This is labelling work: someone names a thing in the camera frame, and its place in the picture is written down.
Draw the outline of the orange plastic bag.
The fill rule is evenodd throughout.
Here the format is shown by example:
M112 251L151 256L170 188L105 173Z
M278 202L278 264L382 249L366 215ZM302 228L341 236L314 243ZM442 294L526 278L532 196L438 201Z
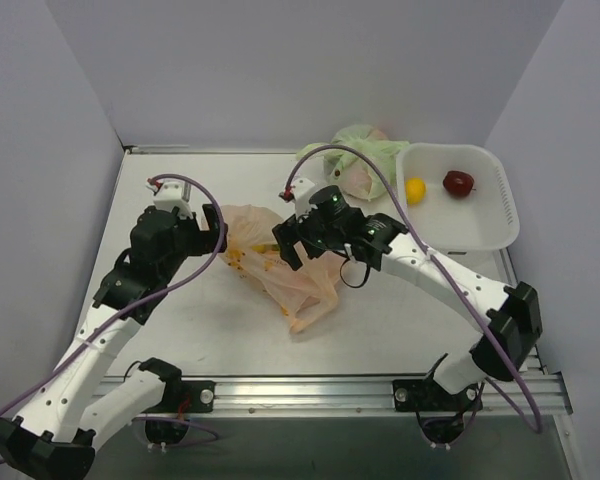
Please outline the orange plastic bag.
M283 218L273 210L253 205L223 205L228 227L227 247L221 259L241 279L268 295L281 309L289 331L297 334L338 307L340 257L326 253L294 271L281 259L272 229Z

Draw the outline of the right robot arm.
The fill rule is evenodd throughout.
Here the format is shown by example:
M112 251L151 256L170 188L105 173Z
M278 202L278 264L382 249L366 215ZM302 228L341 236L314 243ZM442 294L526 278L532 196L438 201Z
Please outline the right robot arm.
M486 379L513 382L542 333L537 291L483 276L431 247L384 213L366 215L335 185L301 178L281 197L294 213L273 235L294 271L331 252L367 269L404 280L463 316L480 339L459 356L444 355L423 385L426 402L445 409L459 393Z

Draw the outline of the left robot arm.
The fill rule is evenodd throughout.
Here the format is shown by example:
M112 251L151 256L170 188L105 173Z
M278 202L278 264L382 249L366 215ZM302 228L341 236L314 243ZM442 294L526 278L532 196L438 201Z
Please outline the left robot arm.
M98 450L136 416L185 401L181 370L157 358L142 361L99 400L92 396L119 353L178 288L173 279L182 264L190 257L212 262L225 250L219 206L206 204L203 212L206 229L183 207L144 210L59 364L18 399L17 413L0 413L0 463L33 479L83 479Z

